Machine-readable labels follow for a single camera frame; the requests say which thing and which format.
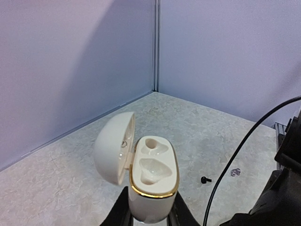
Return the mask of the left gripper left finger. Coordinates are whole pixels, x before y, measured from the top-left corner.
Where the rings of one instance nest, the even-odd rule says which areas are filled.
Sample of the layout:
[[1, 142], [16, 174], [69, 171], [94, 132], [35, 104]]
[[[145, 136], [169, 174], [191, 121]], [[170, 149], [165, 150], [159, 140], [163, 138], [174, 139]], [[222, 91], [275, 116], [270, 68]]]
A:
[[124, 187], [106, 219], [100, 226], [131, 226], [132, 214], [128, 203], [128, 187]]

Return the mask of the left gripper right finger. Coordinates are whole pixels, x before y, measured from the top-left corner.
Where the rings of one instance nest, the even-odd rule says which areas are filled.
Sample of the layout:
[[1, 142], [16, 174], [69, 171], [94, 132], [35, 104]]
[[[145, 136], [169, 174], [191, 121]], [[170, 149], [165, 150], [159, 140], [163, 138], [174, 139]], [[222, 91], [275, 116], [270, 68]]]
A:
[[181, 194], [177, 192], [169, 213], [170, 226], [200, 226], [193, 217]]

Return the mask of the white earbud charging case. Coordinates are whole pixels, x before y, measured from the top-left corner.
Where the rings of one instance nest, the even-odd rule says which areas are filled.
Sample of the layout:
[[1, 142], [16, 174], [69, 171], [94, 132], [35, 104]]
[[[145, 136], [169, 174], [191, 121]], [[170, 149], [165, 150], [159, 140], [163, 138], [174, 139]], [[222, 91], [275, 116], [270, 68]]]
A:
[[113, 116], [100, 131], [94, 147], [97, 172], [120, 185], [129, 173], [126, 201], [134, 218], [153, 224], [165, 219], [179, 186], [174, 147], [164, 137], [144, 136], [134, 142], [135, 114]]

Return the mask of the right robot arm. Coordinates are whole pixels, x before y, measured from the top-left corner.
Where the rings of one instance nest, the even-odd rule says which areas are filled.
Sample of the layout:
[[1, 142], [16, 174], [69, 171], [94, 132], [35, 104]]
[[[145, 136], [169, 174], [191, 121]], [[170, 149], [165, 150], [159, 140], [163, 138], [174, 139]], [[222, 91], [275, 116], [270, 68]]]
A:
[[249, 213], [237, 213], [225, 226], [299, 226], [301, 224], [301, 117], [293, 117], [275, 156], [282, 170], [272, 172]]

